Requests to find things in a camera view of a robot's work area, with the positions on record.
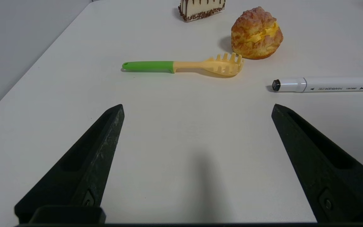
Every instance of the white marker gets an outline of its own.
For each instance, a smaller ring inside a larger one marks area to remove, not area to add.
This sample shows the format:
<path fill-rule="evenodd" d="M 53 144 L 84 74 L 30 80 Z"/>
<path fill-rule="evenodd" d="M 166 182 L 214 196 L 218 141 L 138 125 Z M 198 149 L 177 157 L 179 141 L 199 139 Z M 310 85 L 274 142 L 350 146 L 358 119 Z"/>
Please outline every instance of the white marker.
<path fill-rule="evenodd" d="M 363 91 L 363 77 L 276 79 L 272 87 L 278 92 Z"/>

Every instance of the chocolate drizzle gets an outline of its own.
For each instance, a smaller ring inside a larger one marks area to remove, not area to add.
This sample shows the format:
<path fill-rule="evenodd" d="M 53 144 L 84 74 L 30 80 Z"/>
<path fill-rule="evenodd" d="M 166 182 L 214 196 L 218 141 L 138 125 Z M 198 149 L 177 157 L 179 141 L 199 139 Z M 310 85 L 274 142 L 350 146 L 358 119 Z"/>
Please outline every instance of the chocolate drizzle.
<path fill-rule="evenodd" d="M 218 11 L 219 12 L 220 11 L 219 9 L 221 9 L 221 10 L 224 9 L 225 8 L 225 2 L 226 2 L 226 0 L 223 0 L 223 6 L 221 8 L 216 8 L 214 11 Z M 179 6 L 180 15 L 183 17 L 183 19 L 185 21 L 187 21 L 186 20 L 187 18 L 185 19 L 186 16 L 183 16 L 183 13 L 182 13 L 182 10 L 181 10 L 184 7 L 184 5 L 186 5 L 186 10 L 184 11 L 184 13 L 187 15 L 188 0 L 182 0 L 181 3 L 180 3 L 180 6 Z"/>

